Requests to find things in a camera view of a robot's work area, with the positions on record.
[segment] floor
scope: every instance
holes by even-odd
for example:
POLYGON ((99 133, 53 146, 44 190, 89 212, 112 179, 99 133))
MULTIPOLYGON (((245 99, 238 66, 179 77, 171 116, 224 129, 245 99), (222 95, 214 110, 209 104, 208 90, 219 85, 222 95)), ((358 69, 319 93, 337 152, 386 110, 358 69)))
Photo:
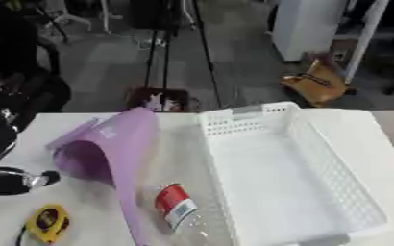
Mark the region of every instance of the floor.
MULTIPOLYGON (((291 100, 280 81, 294 69, 281 62, 270 36, 263 33, 270 7, 227 1, 205 0, 201 5, 223 107, 291 100)), ((131 29, 124 20, 113 20, 115 35, 107 35, 99 20, 93 23, 91 32, 80 24, 67 26, 71 43, 60 45, 62 75, 73 90, 73 99, 64 108, 67 112, 122 111, 129 91, 144 83, 149 52, 139 50, 136 41, 150 34, 131 29)), ((160 86, 162 54, 161 49, 151 86, 160 86)), ((353 83, 359 94, 344 96, 329 107, 394 110, 394 96, 381 94, 389 82, 360 69, 353 83)), ((217 109, 197 32, 181 30, 173 41, 169 87, 186 89, 194 111, 217 109)))

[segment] purple plastic sheet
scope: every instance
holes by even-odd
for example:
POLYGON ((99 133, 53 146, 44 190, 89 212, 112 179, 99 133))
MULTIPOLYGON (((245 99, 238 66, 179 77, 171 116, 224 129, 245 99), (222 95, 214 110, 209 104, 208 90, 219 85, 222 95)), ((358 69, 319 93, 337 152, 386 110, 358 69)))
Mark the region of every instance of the purple plastic sheet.
POLYGON ((47 148, 55 151, 59 169, 114 185, 136 245, 148 245, 138 217, 136 179, 157 136, 157 117, 136 108, 97 123, 98 119, 92 119, 47 148))

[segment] tape measure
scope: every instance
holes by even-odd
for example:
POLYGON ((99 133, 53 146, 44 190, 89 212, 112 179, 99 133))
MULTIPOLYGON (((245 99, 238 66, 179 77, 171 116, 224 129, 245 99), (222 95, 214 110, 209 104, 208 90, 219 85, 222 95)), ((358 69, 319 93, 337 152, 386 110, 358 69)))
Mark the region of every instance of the tape measure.
POLYGON ((70 225, 67 212, 61 205, 49 204, 39 209, 22 228, 16 246, 20 246, 22 235, 28 231, 45 243, 56 242, 70 225))

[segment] plastic bottle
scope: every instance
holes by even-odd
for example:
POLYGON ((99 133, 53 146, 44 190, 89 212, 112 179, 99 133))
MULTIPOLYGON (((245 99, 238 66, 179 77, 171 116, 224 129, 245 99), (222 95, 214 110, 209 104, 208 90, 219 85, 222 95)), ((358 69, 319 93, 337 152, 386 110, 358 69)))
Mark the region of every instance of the plastic bottle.
POLYGON ((176 246, 210 246, 207 217, 180 184, 171 184, 161 190, 155 206, 174 231, 176 246))

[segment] black cable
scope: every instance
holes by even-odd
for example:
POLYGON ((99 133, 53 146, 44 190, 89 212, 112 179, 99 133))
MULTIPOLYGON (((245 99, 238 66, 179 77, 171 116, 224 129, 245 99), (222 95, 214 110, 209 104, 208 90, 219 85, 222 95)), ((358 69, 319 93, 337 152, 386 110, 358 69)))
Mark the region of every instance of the black cable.
POLYGON ((22 227, 22 229, 20 230, 19 235, 18 235, 17 238, 16 238, 16 241, 15 241, 15 243, 14 243, 14 246, 20 246, 21 241, 22 241, 22 236, 24 235, 25 231, 26 231, 26 228, 25 228, 25 225, 24 225, 24 226, 22 227))

